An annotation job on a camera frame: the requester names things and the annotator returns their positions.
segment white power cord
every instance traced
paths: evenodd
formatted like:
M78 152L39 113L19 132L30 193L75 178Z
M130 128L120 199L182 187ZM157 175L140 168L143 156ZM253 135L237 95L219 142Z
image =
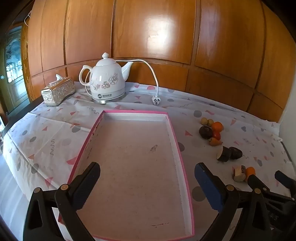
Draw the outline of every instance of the white power cord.
M155 75L155 73L154 73L152 67L150 66L150 64L148 64L145 60L142 60L142 59L133 59L133 60L115 60L115 61L116 61L116 62L135 62L135 61L139 61L139 62L144 62L145 64L148 65L148 67L150 68L150 70L151 70L151 72L152 72L152 74L153 74L153 77L154 77L154 79L155 79L155 82L156 82L156 93L155 93L155 96L152 97L152 102L153 102L154 105L158 106L159 103L160 103L160 97L158 96L158 89L159 89L159 86L158 86L158 80L157 80L156 75ZM87 80L87 77L88 77L89 73L90 73L90 71L87 73L87 75L86 75L86 77L85 77L85 83L86 83L86 80Z

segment kettle spout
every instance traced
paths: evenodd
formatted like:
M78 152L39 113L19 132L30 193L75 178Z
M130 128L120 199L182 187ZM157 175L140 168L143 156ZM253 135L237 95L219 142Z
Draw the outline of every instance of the kettle spout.
M133 62L127 62L125 66L121 67L121 72L122 72L122 76L123 76L124 81L126 81L128 79L132 64L133 64Z

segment kettle base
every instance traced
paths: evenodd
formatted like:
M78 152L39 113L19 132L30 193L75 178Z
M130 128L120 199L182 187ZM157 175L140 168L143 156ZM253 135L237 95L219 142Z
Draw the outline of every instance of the kettle base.
M94 99L92 98L93 102L94 103L97 103L97 104L107 104L109 102L117 102L119 100L122 100L124 97L126 97L126 93L123 92L120 96L114 98L114 99L109 99L109 100L98 100L98 99Z

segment pink rectangular tray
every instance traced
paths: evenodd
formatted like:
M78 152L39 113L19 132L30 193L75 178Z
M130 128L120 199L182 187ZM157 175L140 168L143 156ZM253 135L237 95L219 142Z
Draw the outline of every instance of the pink rectangular tray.
M101 175L77 214L93 237L165 241L194 235L188 182L166 112L103 111L68 183L92 161Z

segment kettle lid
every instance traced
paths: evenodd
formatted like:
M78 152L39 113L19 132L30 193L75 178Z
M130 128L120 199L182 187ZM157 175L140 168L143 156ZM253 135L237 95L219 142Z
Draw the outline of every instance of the kettle lid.
M96 66L106 66L106 65L111 65L111 64L115 64L116 61L112 58L109 58L109 54L108 53L103 53L101 60L99 60L96 64Z

